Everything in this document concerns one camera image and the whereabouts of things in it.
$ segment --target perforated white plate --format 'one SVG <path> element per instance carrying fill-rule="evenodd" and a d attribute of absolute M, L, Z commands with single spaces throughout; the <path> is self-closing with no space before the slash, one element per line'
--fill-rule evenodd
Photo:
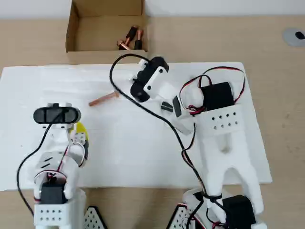
<path fill-rule="evenodd" d="M 204 137 L 223 135 L 244 129 L 244 118 L 239 104 L 201 113 L 198 118 Z"/>
<path fill-rule="evenodd" d="M 79 142 L 84 145 L 86 143 L 86 134 L 84 132 L 76 133 L 73 141 Z"/>
<path fill-rule="evenodd" d="M 35 226 L 65 226 L 71 220 L 71 207 L 66 204 L 37 204 L 35 205 Z"/>
<path fill-rule="evenodd" d="M 192 212 L 187 209 L 187 206 L 185 204 L 178 204 L 171 219 L 170 222 L 168 223 L 166 229 L 186 229 L 186 223 L 187 220 Z M 206 227 L 198 220 L 196 217 L 196 222 L 201 225 L 203 229 Z M 192 220 L 190 224 L 190 228 L 194 228 L 195 223 Z"/>
<path fill-rule="evenodd" d="M 88 207 L 84 217 L 84 229 L 107 229 L 97 207 Z"/>

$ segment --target wooden table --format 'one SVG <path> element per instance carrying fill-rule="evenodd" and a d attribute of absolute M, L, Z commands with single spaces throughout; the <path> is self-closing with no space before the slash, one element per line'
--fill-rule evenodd
<path fill-rule="evenodd" d="M 0 67 L 70 63 L 66 26 L 66 20 L 0 21 Z M 263 219 L 271 229 L 301 228 L 305 215 L 305 48 L 284 43 L 286 27 L 305 30 L 305 16 L 153 18 L 148 30 L 150 55 L 168 62 L 244 63 L 274 180 L 262 185 Z M 184 190 L 86 192 L 88 204 L 100 207 L 110 229 L 163 229 Z M 33 227 L 16 191 L 1 192 L 0 200 L 3 228 Z"/>

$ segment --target cardboard box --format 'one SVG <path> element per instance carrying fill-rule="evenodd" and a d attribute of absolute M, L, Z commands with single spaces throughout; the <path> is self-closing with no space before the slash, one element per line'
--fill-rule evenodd
<path fill-rule="evenodd" d="M 72 0 L 66 35 L 66 52 L 76 63 L 112 63 L 120 55 L 146 56 L 147 29 L 143 0 Z M 119 51 L 118 40 L 125 40 L 132 25 L 144 30 L 144 50 Z M 138 62 L 126 58 L 122 62 Z"/>

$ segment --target styrofoam sheet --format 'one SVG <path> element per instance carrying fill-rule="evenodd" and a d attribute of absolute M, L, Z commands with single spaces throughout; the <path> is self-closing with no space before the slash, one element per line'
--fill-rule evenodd
<path fill-rule="evenodd" d="M 170 76 L 177 87 L 206 69 L 232 66 L 244 70 L 241 63 L 171 63 Z M 80 171 L 81 187 L 194 187 L 198 185 L 193 171 L 183 162 L 178 142 L 169 127 L 155 117 L 119 99 L 89 107 L 88 102 L 112 91 L 109 64 L 50 65 L 7 67 L 0 78 L 0 145 L 5 159 L 0 190 L 16 189 L 16 171 L 21 160 L 38 146 L 44 130 L 33 120 L 33 112 L 47 102 L 69 102 L 81 111 L 81 122 L 89 134 L 89 161 Z M 130 76 L 139 70 L 136 64 L 120 64 L 114 81 L 129 94 Z M 213 83 L 233 82 L 235 91 L 242 87 L 242 74 L 236 71 L 213 71 Z M 143 103 L 160 113 L 160 99 Z M 239 100 L 242 104 L 250 156 L 259 181 L 272 181 L 264 144 L 257 123 L 248 82 Z M 181 135 L 187 146 L 191 136 Z M 29 170 L 41 151 L 32 157 L 21 172 L 22 188 L 31 188 Z M 198 145 L 189 155 L 202 170 Z M 229 171 L 226 184 L 239 179 Z"/>

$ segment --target black cable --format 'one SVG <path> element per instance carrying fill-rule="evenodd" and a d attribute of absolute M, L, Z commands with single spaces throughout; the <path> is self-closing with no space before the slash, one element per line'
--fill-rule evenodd
<path fill-rule="evenodd" d="M 199 208 L 201 208 L 203 203 L 204 203 L 204 200 L 202 199 L 200 201 L 200 203 L 197 205 L 197 207 L 195 208 L 195 210 L 190 214 L 190 216 L 189 216 L 189 218 L 187 219 L 187 222 L 186 222 L 186 229 L 189 229 L 192 218 L 195 216 L 195 214 L 197 213 Z"/>
<path fill-rule="evenodd" d="M 140 56 L 140 55 L 137 55 L 137 54 L 133 54 L 133 53 L 127 53 L 127 54 L 125 54 L 125 55 L 120 56 L 118 59 L 116 59 L 116 60 L 113 62 L 112 66 L 111 66 L 111 68 L 110 68 L 110 72 L 109 72 L 110 83 L 112 84 L 112 86 L 115 88 L 115 90 L 116 90 L 117 92 L 119 92 L 121 95 L 123 95 L 126 99 L 128 99 L 130 102 L 132 102 L 133 104 L 135 104 L 137 107 L 143 109 L 143 110 L 146 111 L 147 113 L 151 114 L 152 116 L 154 116 L 154 117 L 156 117 L 156 118 L 158 118 L 158 119 L 164 121 L 166 124 L 168 124 L 169 127 L 170 127 L 170 128 L 172 129 L 172 131 L 174 132 L 174 134 L 176 135 L 176 138 L 177 138 L 177 140 L 178 140 L 178 142 L 179 142 L 179 145 L 180 145 L 181 149 L 182 149 L 182 150 L 185 150 L 184 145 L 183 145 L 183 143 L 182 143 L 182 140 L 181 140 L 181 138 L 180 138 L 178 132 L 176 131 L 175 127 L 171 124 L 170 121 L 168 121 L 167 119 L 163 118 L 162 116 L 160 116 L 160 115 L 154 113 L 153 111 L 147 109 L 146 107 L 142 106 L 142 105 L 139 104 L 137 101 L 133 100 L 131 97 L 129 97 L 127 94 L 125 94 L 120 88 L 118 88 L 117 85 L 114 83 L 114 81 L 113 81 L 113 79 L 112 79 L 112 73 L 113 73 L 113 70 L 114 70 L 114 68 L 115 68 L 115 65 L 116 65 L 121 59 L 123 59 L 123 58 L 125 58 L 125 57 L 128 57 L 128 56 L 137 57 L 137 58 L 143 59 L 143 60 L 145 60 L 145 61 L 147 61 L 147 62 L 150 62 L 150 60 L 148 60 L 146 57 L 143 57 L 143 56 Z M 185 157 L 187 158 L 188 161 L 191 161 L 187 154 L 185 154 Z M 201 177 L 200 177 L 198 171 L 197 171 L 195 168 L 192 168 L 192 169 L 193 169 L 193 171 L 194 171 L 196 177 L 197 177 L 197 178 L 199 179 L 199 181 L 203 184 L 203 181 L 202 181 L 202 179 L 201 179 Z"/>
<path fill-rule="evenodd" d="M 230 214 L 230 211 L 228 209 L 226 209 L 223 205 L 221 205 L 220 203 L 218 203 L 217 201 L 212 202 L 214 204 L 216 204 L 218 207 L 220 207 L 222 210 L 224 210 L 224 212 L 226 214 Z"/>
<path fill-rule="evenodd" d="M 19 165 L 19 167 L 18 167 L 18 169 L 17 169 L 17 175 L 16 175 L 17 190 L 18 190 L 18 192 L 19 192 L 19 195 L 20 195 L 21 199 L 23 200 L 24 204 L 25 204 L 25 205 L 27 206 L 27 208 L 29 209 L 29 211 L 30 211 L 30 213 L 32 214 L 32 216 L 34 216 L 33 209 L 30 207 L 29 203 L 27 202 L 27 200 L 26 200 L 26 198 L 24 197 L 23 192 L 22 192 L 22 190 L 21 190 L 21 188 L 20 188 L 20 181 L 19 181 L 19 179 L 20 179 L 20 171 L 21 171 L 21 168 L 22 168 L 23 164 L 24 164 L 31 156 L 33 156 L 35 153 L 37 153 L 37 152 L 40 150 L 40 148 L 41 148 L 41 146 L 42 146 L 42 144 L 43 144 L 43 142 L 44 142 L 44 140 L 45 140 L 45 138 L 46 138 L 46 136 L 47 136 L 47 134 L 48 134 L 48 131 L 50 130 L 50 128 L 51 128 L 51 126 L 52 126 L 52 124 L 53 124 L 53 122 L 55 122 L 55 120 L 56 120 L 57 118 L 59 118 L 59 116 L 62 115 L 62 113 L 63 113 L 63 112 L 59 113 L 59 114 L 54 118 L 54 120 L 52 121 L 52 123 L 49 124 L 49 126 L 47 127 L 47 129 L 45 130 L 45 132 L 44 132 L 44 134 L 43 134 L 43 137 L 42 137 L 42 139 L 41 139 L 41 141 L 40 141 L 40 144 L 39 144 L 39 146 L 37 147 L 37 149 L 35 149 L 32 153 L 30 153 L 29 155 L 27 155 L 27 156 L 22 160 L 22 162 L 20 163 L 20 165 Z"/>
<path fill-rule="evenodd" d="M 176 138 L 177 138 L 177 140 L 178 140 L 178 142 L 179 142 L 179 145 L 180 145 L 180 147 L 181 147 L 181 149 L 182 149 L 182 154 L 183 154 L 183 153 L 185 154 L 185 157 L 186 157 L 187 161 L 193 166 L 193 164 L 192 164 L 192 162 L 191 162 L 191 160 L 190 160 L 188 154 L 186 153 L 186 150 L 188 150 L 190 147 L 192 147 L 192 145 L 193 145 L 193 139 L 192 139 L 192 141 L 191 141 L 190 146 L 189 146 L 187 149 L 185 149 L 185 147 L 184 147 L 184 145 L 183 145 L 183 143 L 182 143 L 182 140 L 181 140 L 181 138 L 180 138 L 178 132 L 176 131 L 175 127 L 171 124 L 171 122 L 169 122 L 167 119 L 163 118 L 162 116 L 160 116 L 160 115 L 154 113 L 153 111 L 147 109 L 146 107 L 142 106 L 142 105 L 139 104 L 137 101 L 133 100 L 131 97 L 129 97 L 127 94 L 125 94 L 120 88 L 118 88 L 117 85 L 114 83 L 113 78 L 112 78 L 112 73 L 113 73 L 113 70 L 114 70 L 114 68 L 115 68 L 115 65 L 116 65 L 121 59 L 123 59 L 123 58 L 125 58 L 125 57 L 128 57 L 128 56 L 132 56 L 132 57 L 137 57 L 137 58 L 143 59 L 143 60 L 147 61 L 148 63 L 150 62 L 150 60 L 147 59 L 146 57 L 143 57 L 143 56 L 140 56 L 140 55 L 137 55 L 137 54 L 133 54 L 133 53 L 127 53 L 127 54 L 125 54 L 125 55 L 120 56 L 118 59 L 116 59 L 116 60 L 113 62 L 112 66 L 111 66 L 111 68 L 110 68 L 110 72 L 109 72 L 110 83 L 112 84 L 112 86 L 114 87 L 114 89 L 115 89 L 118 93 L 120 93 L 121 95 L 123 95 L 126 99 L 128 99 L 130 102 L 132 102 L 133 104 L 135 104 L 137 107 L 143 109 L 143 110 L 146 111 L 147 113 L 151 114 L 152 116 L 154 116 L 154 117 L 156 117 L 156 118 L 158 118 L 158 119 L 164 121 L 166 124 L 168 124 L 169 127 L 170 127 L 170 128 L 172 129 L 172 131 L 174 132 L 174 134 L 176 135 Z M 222 195 L 216 196 L 216 197 L 215 197 L 215 196 L 209 196 L 209 195 L 207 195 L 206 188 L 205 188 L 205 186 L 204 186 L 204 183 L 203 183 L 203 181 L 202 181 L 202 179 L 201 179 L 201 177 L 200 177 L 198 171 L 197 171 L 194 167 L 192 167 L 192 169 L 193 169 L 193 171 L 194 171 L 196 177 L 198 178 L 198 180 L 199 180 L 200 183 L 202 184 L 202 187 L 203 187 L 203 196 L 204 196 L 205 198 L 210 199 L 211 202 L 214 202 L 214 203 L 216 202 L 216 203 L 217 203 L 216 200 L 222 198 Z M 203 200 L 202 200 L 202 202 L 199 203 L 199 205 L 196 207 L 196 209 L 191 213 L 191 217 L 189 218 L 188 223 L 187 223 L 187 229 L 188 229 L 188 227 L 189 227 L 189 221 L 191 221 L 191 218 L 196 214 L 196 212 L 197 212 L 198 209 L 202 206 L 202 204 L 203 204 Z"/>
<path fill-rule="evenodd" d="M 212 223 L 215 224 L 216 222 L 213 222 L 210 218 L 209 218 L 209 208 L 206 208 L 206 218 Z"/>

